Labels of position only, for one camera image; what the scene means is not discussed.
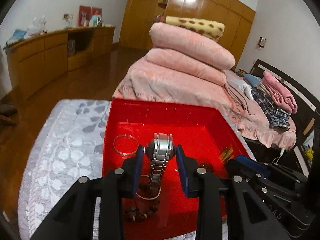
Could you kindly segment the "white plastic bag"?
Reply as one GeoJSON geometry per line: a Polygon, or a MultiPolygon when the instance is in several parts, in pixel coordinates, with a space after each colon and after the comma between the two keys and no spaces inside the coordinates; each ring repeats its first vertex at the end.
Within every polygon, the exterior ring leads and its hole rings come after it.
{"type": "Polygon", "coordinates": [[[46,25],[46,18],[45,16],[42,16],[40,18],[34,18],[31,25],[26,30],[26,33],[24,35],[24,39],[29,39],[32,38],[36,35],[40,35],[41,33],[44,32],[46,25]]]}

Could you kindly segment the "plaid folded clothes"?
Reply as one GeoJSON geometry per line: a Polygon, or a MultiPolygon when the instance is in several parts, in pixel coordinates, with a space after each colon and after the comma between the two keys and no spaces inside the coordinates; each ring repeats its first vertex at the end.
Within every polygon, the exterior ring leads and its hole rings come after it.
{"type": "Polygon", "coordinates": [[[257,88],[252,88],[251,93],[253,99],[266,115],[270,128],[280,131],[288,131],[290,129],[289,115],[282,111],[268,94],[257,88]]]}

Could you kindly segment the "red picture frames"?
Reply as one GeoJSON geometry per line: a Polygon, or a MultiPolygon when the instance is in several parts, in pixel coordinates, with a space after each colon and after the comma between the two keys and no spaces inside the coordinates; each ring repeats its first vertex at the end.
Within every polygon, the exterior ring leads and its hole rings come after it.
{"type": "Polygon", "coordinates": [[[102,8],[80,5],[77,26],[83,27],[85,21],[89,21],[96,12],[99,12],[99,15],[102,15],[102,11],[102,8]]]}

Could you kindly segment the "wide silver bangle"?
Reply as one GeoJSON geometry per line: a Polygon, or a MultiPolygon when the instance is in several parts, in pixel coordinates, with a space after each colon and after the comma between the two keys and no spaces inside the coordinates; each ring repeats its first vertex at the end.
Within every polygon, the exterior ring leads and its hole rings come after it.
{"type": "Polygon", "coordinates": [[[138,140],[130,134],[118,135],[113,141],[114,150],[122,157],[130,157],[134,155],[137,152],[138,147],[138,140]]]}

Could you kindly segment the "brown bead bracelet amber stone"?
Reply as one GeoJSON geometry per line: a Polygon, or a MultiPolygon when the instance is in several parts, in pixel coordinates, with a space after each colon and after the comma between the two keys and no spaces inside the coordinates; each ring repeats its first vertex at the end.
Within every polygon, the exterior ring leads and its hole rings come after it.
{"type": "Polygon", "coordinates": [[[160,200],[142,200],[135,196],[133,199],[134,206],[124,211],[126,222],[140,223],[151,218],[158,210],[160,200]]]}

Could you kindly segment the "beige folded garment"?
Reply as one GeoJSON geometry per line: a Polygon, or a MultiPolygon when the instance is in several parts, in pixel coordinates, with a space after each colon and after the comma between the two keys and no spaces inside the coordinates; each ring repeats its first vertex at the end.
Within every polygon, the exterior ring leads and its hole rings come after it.
{"type": "Polygon", "coordinates": [[[254,101],[252,89],[246,81],[237,76],[227,75],[225,89],[243,110],[248,111],[249,115],[255,115],[254,109],[252,108],[252,102],[254,101]]]}

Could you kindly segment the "thin silver bangle with ball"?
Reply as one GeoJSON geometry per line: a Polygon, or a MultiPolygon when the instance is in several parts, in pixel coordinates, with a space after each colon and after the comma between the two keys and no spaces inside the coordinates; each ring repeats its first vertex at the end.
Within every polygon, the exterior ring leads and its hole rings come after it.
{"type": "Polygon", "coordinates": [[[156,200],[161,194],[161,186],[149,183],[149,176],[143,174],[139,179],[138,191],[136,197],[142,200],[156,200]]]}

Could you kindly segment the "yellow brown spotted blanket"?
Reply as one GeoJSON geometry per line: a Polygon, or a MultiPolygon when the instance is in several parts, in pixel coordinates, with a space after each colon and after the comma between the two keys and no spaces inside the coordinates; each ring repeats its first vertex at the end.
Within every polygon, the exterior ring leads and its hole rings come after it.
{"type": "Polygon", "coordinates": [[[185,28],[207,38],[210,38],[215,42],[219,41],[225,31],[225,25],[223,23],[198,18],[158,16],[154,18],[153,22],[162,22],[169,25],[185,28]]]}

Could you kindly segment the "white electric kettle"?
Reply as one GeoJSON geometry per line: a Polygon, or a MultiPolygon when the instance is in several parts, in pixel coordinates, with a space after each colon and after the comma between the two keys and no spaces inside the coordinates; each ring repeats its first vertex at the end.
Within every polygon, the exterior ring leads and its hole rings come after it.
{"type": "Polygon", "coordinates": [[[100,11],[96,10],[93,12],[93,15],[91,17],[91,26],[97,27],[101,22],[101,13],[100,11]]]}

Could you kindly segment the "wooden wardrobe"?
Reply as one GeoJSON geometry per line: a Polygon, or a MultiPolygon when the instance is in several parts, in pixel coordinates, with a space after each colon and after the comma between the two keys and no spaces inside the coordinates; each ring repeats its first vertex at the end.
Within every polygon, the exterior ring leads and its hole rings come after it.
{"type": "Polygon", "coordinates": [[[205,33],[216,38],[213,25],[224,25],[218,43],[240,60],[255,17],[255,11],[239,0],[127,0],[120,31],[120,45],[151,49],[149,30],[155,21],[176,22],[179,26],[210,22],[205,33]]]}

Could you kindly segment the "lower pink folded quilt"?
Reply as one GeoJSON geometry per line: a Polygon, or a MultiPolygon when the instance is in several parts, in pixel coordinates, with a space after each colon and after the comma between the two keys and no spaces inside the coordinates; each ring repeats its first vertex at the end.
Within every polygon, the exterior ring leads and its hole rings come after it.
{"type": "Polygon", "coordinates": [[[227,82],[223,71],[172,49],[153,48],[145,55],[145,60],[220,86],[224,86],[227,82]]]}

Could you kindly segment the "pink folded quilt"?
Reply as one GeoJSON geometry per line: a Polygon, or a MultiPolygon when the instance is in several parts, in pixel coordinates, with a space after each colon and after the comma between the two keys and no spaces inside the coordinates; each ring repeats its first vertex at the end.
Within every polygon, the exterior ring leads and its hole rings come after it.
{"type": "Polygon", "coordinates": [[[172,49],[153,48],[145,55],[145,60],[220,86],[224,86],[227,82],[223,71],[172,49]]]}
{"type": "Polygon", "coordinates": [[[179,51],[221,70],[235,66],[235,57],[230,51],[191,30],[165,23],[155,23],[150,28],[149,34],[156,47],[179,51]]]}

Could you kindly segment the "silver metal wristwatch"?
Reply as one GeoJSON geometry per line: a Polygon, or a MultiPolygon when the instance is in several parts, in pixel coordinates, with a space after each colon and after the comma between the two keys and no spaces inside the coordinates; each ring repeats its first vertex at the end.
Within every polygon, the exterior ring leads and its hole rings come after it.
{"type": "Polygon", "coordinates": [[[172,134],[154,133],[145,153],[150,160],[149,183],[159,185],[168,162],[175,156],[172,134]]]}

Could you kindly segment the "pink folded towel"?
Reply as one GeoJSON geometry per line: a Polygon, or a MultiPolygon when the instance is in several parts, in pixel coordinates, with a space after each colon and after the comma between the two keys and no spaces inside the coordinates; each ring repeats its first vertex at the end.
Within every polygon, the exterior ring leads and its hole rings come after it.
{"type": "Polygon", "coordinates": [[[296,114],[298,105],[292,93],[271,73],[263,72],[263,84],[270,93],[274,103],[288,114],[296,114]]]}

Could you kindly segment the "wooden sideboard desk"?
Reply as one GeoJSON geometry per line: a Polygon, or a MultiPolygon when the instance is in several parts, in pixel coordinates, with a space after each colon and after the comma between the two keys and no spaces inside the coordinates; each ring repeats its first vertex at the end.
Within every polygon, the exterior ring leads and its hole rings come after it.
{"type": "Polygon", "coordinates": [[[11,86],[28,99],[57,77],[112,51],[115,27],[72,28],[17,42],[8,47],[11,86]]]}

